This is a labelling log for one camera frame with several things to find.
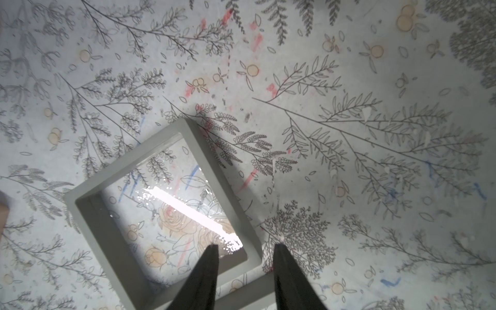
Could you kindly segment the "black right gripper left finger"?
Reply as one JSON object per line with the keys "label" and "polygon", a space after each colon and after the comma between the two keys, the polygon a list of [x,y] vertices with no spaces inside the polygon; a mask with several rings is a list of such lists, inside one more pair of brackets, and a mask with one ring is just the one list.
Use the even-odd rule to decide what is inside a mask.
{"label": "black right gripper left finger", "polygon": [[214,309],[219,268],[218,246],[206,247],[167,310]]}

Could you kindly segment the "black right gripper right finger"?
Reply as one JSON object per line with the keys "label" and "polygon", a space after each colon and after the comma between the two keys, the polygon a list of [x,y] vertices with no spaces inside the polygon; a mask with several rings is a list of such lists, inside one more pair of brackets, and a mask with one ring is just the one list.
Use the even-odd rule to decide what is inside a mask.
{"label": "black right gripper right finger", "polygon": [[275,245],[273,272],[277,309],[326,309],[284,244]]}

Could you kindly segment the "grey brooch box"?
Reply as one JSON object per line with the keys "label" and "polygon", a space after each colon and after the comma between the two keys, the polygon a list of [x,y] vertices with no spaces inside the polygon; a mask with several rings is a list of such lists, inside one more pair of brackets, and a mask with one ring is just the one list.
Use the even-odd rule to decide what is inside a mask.
{"label": "grey brooch box", "polygon": [[261,242],[192,120],[165,127],[65,201],[126,309],[167,309],[211,244],[215,295],[262,261]]}
{"label": "grey brooch box", "polygon": [[214,309],[265,309],[275,303],[275,277],[274,272],[270,272],[218,299]]}

